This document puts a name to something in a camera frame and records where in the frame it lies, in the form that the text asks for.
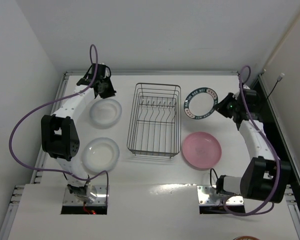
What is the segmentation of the blue rimmed white plate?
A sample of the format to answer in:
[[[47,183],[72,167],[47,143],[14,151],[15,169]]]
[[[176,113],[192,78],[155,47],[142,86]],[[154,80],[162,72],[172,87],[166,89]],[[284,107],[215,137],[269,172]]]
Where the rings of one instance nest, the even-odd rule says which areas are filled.
[[[212,88],[200,87],[185,98],[183,110],[187,117],[202,120],[212,115],[218,101],[218,94]]]

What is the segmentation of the pink plastic plate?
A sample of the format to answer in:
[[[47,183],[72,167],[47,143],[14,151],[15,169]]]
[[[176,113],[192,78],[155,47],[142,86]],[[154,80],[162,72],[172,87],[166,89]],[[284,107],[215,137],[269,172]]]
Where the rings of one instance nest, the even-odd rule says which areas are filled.
[[[201,170],[213,168],[222,157],[219,141],[207,132],[190,133],[182,143],[182,155],[193,167]]]

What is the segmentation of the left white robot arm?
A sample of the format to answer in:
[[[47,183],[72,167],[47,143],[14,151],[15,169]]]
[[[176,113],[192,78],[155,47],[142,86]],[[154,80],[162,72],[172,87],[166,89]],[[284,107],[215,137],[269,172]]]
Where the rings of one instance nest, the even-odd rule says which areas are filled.
[[[103,63],[93,63],[76,83],[73,94],[53,114],[42,117],[42,149],[64,171],[70,194],[85,204],[92,204],[96,201],[97,190],[91,185],[90,176],[77,157],[80,139],[76,122],[97,96],[102,99],[115,96],[110,68]]]

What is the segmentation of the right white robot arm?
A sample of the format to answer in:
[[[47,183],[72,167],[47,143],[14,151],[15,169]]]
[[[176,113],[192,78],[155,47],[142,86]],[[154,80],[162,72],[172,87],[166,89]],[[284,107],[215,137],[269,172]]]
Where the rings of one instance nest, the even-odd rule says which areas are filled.
[[[254,110],[260,101],[255,90],[244,88],[228,95],[213,108],[236,124],[242,135],[250,162],[242,177],[221,175],[216,181],[219,195],[240,195],[243,198],[280,203],[284,198],[292,167],[281,161],[269,146],[260,115]]]

